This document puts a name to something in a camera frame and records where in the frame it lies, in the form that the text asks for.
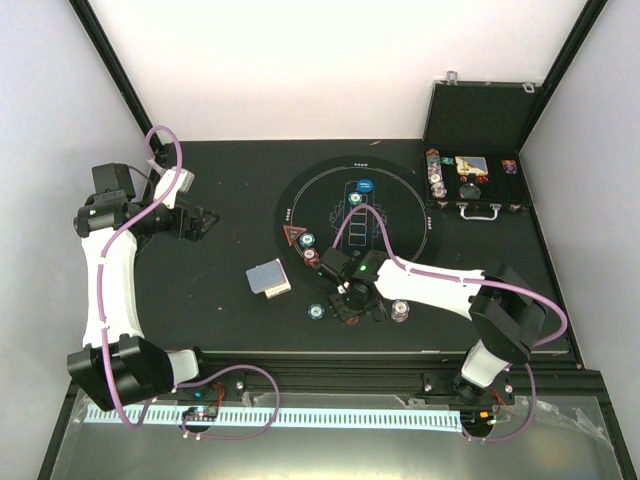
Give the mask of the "green poker chip stack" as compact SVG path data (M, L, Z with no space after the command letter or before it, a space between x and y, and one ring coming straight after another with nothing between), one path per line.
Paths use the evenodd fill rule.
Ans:
M320 320L325 315L325 308L321 304L312 304L308 308L308 316L312 320Z

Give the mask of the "red chips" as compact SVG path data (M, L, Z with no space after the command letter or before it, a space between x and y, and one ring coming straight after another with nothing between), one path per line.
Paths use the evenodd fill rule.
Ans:
M319 262L319 253L315 248L305 248L302 256L308 266L315 267Z

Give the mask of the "green chips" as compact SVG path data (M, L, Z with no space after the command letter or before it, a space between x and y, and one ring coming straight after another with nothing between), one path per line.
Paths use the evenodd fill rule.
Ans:
M359 205L362 202L362 196L358 192L352 192L349 195L349 202L351 205Z
M305 232L299 237L298 243L303 250L312 248L316 243L316 237L310 232Z

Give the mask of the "triangular red dealer button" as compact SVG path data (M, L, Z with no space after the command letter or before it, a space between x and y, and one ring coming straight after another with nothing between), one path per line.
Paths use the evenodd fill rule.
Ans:
M286 237L287 244L293 246L295 242L307 232L305 227L298 227L293 225L284 225L283 231Z

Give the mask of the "blue round blind button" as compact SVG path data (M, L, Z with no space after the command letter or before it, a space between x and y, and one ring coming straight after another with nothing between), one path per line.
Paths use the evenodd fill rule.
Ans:
M369 194L375 189L375 183L368 178L360 179L356 182L356 191L360 194Z

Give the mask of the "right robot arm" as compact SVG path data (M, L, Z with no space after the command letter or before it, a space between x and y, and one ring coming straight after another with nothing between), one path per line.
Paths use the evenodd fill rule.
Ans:
M330 248L318 272L336 285L329 302L344 323L366 316L402 318L412 303L470 321L479 339L453 380L454 391L467 404L485 397L506 368L529 361L546 317L542 302L527 295L521 278L507 267L493 275L415 264L380 251L349 256Z

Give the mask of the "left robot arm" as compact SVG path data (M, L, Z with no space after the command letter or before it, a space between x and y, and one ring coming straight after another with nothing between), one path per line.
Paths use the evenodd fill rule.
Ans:
M179 197L160 204L132 228L117 230L145 208L123 191L91 195L74 228L88 271L88 319L82 348L67 357L67 370L104 411L164 395L180 386L193 399L214 388L199 348L167 352L145 339L137 314L134 266L138 244L157 233L198 241L219 215Z

